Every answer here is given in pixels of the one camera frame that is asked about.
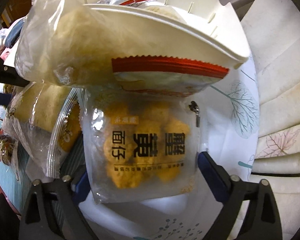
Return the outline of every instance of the orange label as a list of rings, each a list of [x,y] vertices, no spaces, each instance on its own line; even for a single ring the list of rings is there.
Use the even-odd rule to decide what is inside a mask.
[[[139,124],[138,116],[115,116],[111,118],[111,124]]]

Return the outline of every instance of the metal screw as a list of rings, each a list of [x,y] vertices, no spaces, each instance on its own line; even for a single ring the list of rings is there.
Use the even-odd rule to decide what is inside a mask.
[[[232,181],[240,181],[240,178],[239,178],[238,175],[231,175],[231,176],[230,176],[230,179],[231,179]]]
[[[70,175],[65,175],[62,177],[63,182],[68,182],[71,180],[71,176]]]
[[[268,185],[269,185],[269,181],[267,181],[266,179],[262,179],[262,180],[261,180],[261,184],[262,184],[263,186],[268,186]]]
[[[33,186],[38,186],[41,183],[41,181],[39,179],[35,179],[32,184]]]

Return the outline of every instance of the tree print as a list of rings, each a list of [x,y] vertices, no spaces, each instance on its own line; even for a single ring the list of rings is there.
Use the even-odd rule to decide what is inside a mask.
[[[230,99],[233,107],[231,123],[240,137],[248,139],[258,131],[259,104],[243,82],[234,81],[227,94],[214,86],[210,87]]]

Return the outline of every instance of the white fabric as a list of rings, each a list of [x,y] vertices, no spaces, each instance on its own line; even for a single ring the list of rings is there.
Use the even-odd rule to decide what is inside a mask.
[[[291,155],[300,152],[300,124],[258,140],[256,159]]]
[[[300,173],[300,153],[276,158],[258,159],[253,164],[253,172],[270,174]]]
[[[255,160],[253,171],[300,173],[300,12],[291,0],[255,0],[242,25],[260,97],[256,157],[261,159]],[[250,176],[252,182],[260,179]],[[266,179],[277,201],[283,237],[290,239],[300,227],[300,177]]]

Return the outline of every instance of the blue plastic part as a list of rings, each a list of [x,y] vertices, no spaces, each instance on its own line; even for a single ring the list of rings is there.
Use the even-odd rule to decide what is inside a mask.
[[[204,152],[199,153],[198,155],[198,168],[201,171],[204,179],[207,181],[207,184],[213,193],[216,201],[225,203],[229,199],[229,191],[227,186],[224,184],[221,177],[216,171],[216,164],[213,167],[212,163],[205,156]]]
[[[75,187],[72,190],[74,192],[72,200],[75,205],[79,205],[80,202],[86,200],[91,190],[87,171],[85,171],[83,176],[80,178],[79,182],[75,185]]]

